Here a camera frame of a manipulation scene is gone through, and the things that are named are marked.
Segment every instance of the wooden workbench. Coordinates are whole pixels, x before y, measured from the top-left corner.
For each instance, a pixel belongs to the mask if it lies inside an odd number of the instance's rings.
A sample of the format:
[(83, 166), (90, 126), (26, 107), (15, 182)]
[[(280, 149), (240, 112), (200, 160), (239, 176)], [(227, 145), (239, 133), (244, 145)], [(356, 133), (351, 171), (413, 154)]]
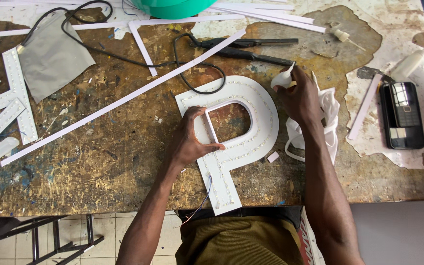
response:
[[(82, 13), (94, 19), (103, 16), (99, 9), (87, 9)], [(353, 147), (345, 142), (345, 124), (349, 120), (343, 99), (348, 86), (345, 74), (368, 63), (372, 54), (379, 49), (382, 37), (344, 6), (311, 12), (305, 16), (315, 18), (315, 24), (324, 27), (329, 27), (327, 21), (345, 21), (349, 30), (357, 29), (360, 33), (356, 37), (358, 44), (368, 52), (355, 56), (354, 49), (357, 48), (345, 46), (333, 59), (319, 55), (308, 56), (308, 49), (325, 53), (328, 47), (334, 48), (341, 43), (330, 34), (321, 35), (266, 22), (248, 25), (244, 38), (299, 38), (298, 46), (257, 47), (250, 50), (263, 53), (265, 49), (272, 49), (273, 56), (295, 60), (306, 72), (314, 70), (320, 87), (336, 88), (335, 96), (341, 108), (335, 168), (350, 202), (424, 199), (424, 170), (400, 168), (382, 154), (360, 158)], [(138, 31), (152, 60), (162, 63), (174, 58), (172, 40), (181, 33), (190, 32), (194, 25), (181, 24), (180, 31), (170, 30), (168, 25), (143, 26)], [(26, 27), (0, 21), (0, 31), (20, 28)], [(143, 61), (131, 34), (126, 34), (122, 40), (109, 38), (113, 34), (112, 28), (79, 31), (78, 34), (88, 45), (99, 48), (101, 43), (107, 51)], [(23, 38), (0, 38), (0, 53), (19, 44)], [(419, 41), (424, 42), (424, 37), (419, 38)], [(178, 42), (178, 47), (183, 61), (189, 61), (203, 52), (189, 47), (186, 38)], [(152, 81), (147, 68), (97, 52), (91, 52), (91, 55), (96, 64), (82, 75), (39, 104), (31, 100), (39, 137), (46, 137)], [(271, 79), (280, 67), (267, 65), (266, 70), (262, 71), (260, 64), (253, 63), (250, 67), (249, 61), (216, 56), (207, 61), (219, 65), (227, 75), (244, 75), (256, 80), (269, 92), (278, 108), (279, 136), (269, 154), (277, 151), (280, 158), (272, 164), (262, 158), (231, 172), (242, 204), (302, 204), (305, 165), (284, 152), (287, 116), (276, 94), (269, 88)], [(164, 75), (174, 67), (162, 67), (158, 73)], [(214, 69), (195, 67), (186, 71), (186, 77), (193, 86), (199, 86), (220, 75)], [(8, 88), (8, 82), (1, 57), (0, 79), (2, 93)], [(0, 167), (0, 216), (138, 210), (164, 159), (172, 131), (181, 118), (174, 96), (185, 91), (187, 87), (177, 76), (61, 139), (50, 142), (4, 168)], [(68, 108), (68, 113), (59, 116), (63, 108)], [(237, 105), (216, 112), (213, 122), (224, 128), (218, 131), (222, 139), (244, 133), (249, 126), (244, 110)], [(17, 123), (12, 123), (6, 131), (16, 128)], [(17, 132), (12, 136), (20, 138)], [(303, 155), (302, 151), (293, 151)], [(174, 183), (168, 209), (196, 208), (205, 196), (198, 166), (192, 163)]]

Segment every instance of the white rag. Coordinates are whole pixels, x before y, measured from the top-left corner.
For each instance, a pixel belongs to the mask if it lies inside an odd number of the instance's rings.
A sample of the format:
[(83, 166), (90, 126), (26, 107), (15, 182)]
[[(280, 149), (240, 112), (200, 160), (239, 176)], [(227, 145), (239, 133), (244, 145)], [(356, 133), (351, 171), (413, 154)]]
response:
[[(317, 84), (317, 78), (312, 72), (313, 81)], [(334, 164), (334, 159), (336, 157), (336, 150), (338, 149), (338, 137), (336, 135), (336, 127), (338, 126), (338, 111), (340, 109), (340, 104), (336, 99), (334, 99), (335, 88), (328, 88), (325, 90), (320, 90), (318, 87), (318, 101), (323, 111), (321, 111), (322, 118), (325, 118), (327, 126), (324, 128), (325, 142), (327, 142), (328, 152), (330, 153), (331, 161)], [(300, 160), (305, 162), (305, 158), (302, 158), (298, 155), (295, 155), (289, 152), (289, 144), (295, 148), (305, 149), (305, 142), (303, 141), (302, 129), (298, 123), (291, 118), (287, 119), (286, 122), (287, 134), (289, 135), (289, 140), (286, 143), (285, 151), (286, 154), (292, 157), (293, 159)]]

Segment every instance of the green bucket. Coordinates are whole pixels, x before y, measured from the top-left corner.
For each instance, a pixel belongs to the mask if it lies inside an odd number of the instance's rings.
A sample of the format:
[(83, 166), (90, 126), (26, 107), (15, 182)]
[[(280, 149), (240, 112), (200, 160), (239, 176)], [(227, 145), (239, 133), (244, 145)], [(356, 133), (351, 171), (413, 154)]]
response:
[(131, 0), (148, 15), (164, 19), (186, 18), (202, 12), (217, 0)]

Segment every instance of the glue bottle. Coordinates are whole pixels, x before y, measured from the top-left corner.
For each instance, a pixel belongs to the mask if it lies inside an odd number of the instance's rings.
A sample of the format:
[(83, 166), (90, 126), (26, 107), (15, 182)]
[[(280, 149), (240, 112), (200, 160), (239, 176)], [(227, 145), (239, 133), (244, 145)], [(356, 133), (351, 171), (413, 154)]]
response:
[(3, 141), (0, 142), (0, 158), (4, 155), (7, 155), (19, 145), (19, 140), (14, 137), (7, 137)]
[(282, 86), (284, 88), (288, 88), (291, 86), (292, 77), (291, 77), (291, 71), (294, 68), (294, 64), (292, 64), (291, 67), (287, 71), (279, 73), (276, 77), (274, 77), (271, 80), (271, 88), (274, 88), (274, 86)]
[(400, 63), (395, 70), (392, 71), (390, 77), (397, 82), (408, 81), (409, 75), (415, 71), (415, 69), (420, 65), (421, 59), (423, 59), (424, 48), (417, 50), (407, 58), (405, 58), (402, 63)]

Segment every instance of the man's hand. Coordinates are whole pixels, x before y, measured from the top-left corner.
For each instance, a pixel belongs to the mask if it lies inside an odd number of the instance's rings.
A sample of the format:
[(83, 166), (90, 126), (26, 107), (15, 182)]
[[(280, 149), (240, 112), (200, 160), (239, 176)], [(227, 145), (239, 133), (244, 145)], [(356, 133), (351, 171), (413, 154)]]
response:
[(273, 88), (278, 93), (287, 115), (301, 127), (309, 122), (320, 122), (317, 85), (303, 72), (300, 66), (294, 66), (291, 76), (297, 85), (290, 88), (277, 85)]
[(179, 167), (184, 167), (210, 152), (224, 150), (219, 143), (202, 144), (194, 133), (194, 119), (204, 114), (205, 107), (190, 106), (181, 119), (178, 128), (173, 132), (173, 140), (168, 147), (167, 157)]

